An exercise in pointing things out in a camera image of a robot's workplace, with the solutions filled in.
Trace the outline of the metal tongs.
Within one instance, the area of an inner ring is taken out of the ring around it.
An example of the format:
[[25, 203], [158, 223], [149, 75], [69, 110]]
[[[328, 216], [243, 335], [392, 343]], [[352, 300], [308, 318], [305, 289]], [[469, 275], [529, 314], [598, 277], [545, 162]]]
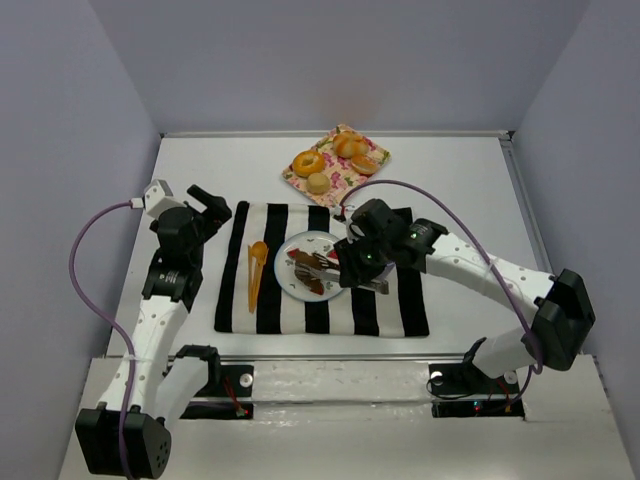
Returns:
[[339, 285], [343, 289], [363, 289], [382, 295], [388, 295], [390, 293], [390, 287], [386, 280], [374, 279], [366, 283], [356, 284], [333, 267], [325, 271], [311, 269], [310, 273], [318, 277], [325, 284], [331, 283], [332, 285]]

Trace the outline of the brown chocolate croissant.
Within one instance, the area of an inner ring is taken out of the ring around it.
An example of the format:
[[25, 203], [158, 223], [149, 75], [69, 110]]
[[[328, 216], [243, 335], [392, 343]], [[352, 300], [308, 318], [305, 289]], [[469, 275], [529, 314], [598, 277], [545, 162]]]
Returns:
[[309, 254], [299, 249], [291, 250], [288, 253], [290, 260], [294, 262], [294, 275], [311, 293], [316, 295], [324, 294], [322, 281], [310, 273], [311, 269], [325, 271], [334, 267], [334, 264], [325, 256], [319, 253]]

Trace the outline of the small round scone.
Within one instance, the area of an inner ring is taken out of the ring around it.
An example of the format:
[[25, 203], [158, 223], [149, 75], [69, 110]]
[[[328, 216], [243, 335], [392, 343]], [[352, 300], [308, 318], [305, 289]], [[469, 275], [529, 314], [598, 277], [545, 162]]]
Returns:
[[323, 173], [316, 172], [307, 177], [306, 190], [312, 195], [323, 195], [330, 187], [330, 179]]

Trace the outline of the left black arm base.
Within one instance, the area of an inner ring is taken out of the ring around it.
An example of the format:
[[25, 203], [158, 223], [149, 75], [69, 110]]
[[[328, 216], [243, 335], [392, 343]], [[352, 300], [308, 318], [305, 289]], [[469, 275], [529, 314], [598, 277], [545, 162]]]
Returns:
[[209, 381], [190, 401], [181, 419], [246, 421], [254, 418], [254, 366], [223, 364], [218, 383]]

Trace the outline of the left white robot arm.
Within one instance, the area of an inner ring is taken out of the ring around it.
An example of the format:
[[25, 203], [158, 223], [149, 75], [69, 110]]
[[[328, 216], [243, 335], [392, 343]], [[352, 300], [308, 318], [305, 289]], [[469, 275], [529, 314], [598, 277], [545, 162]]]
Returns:
[[216, 348], [187, 345], [170, 353], [203, 281], [204, 246], [232, 217], [226, 201], [192, 185], [197, 210], [177, 200], [164, 180], [127, 202], [152, 220], [158, 240], [141, 292], [135, 328], [118, 323], [126, 352], [93, 408], [80, 409], [75, 432], [94, 475], [158, 479], [171, 453], [171, 429], [195, 394], [221, 380]]

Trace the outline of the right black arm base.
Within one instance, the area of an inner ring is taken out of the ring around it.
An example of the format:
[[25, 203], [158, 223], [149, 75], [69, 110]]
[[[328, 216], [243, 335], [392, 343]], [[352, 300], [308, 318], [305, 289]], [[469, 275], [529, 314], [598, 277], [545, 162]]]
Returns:
[[462, 363], [430, 364], [426, 389], [434, 418], [525, 417], [515, 371], [493, 379], [468, 374]]

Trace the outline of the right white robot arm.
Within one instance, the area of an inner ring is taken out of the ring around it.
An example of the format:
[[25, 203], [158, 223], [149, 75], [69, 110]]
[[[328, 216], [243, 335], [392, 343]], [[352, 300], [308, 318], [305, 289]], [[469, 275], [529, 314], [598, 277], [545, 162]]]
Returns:
[[334, 246], [343, 287], [379, 285], [384, 271], [395, 266], [452, 281], [516, 314], [519, 327], [483, 337], [465, 353], [460, 375], [468, 382], [525, 367], [567, 371], [595, 323], [586, 285], [576, 272], [553, 275], [521, 267], [438, 223], [408, 222], [380, 199], [356, 209], [346, 231]]

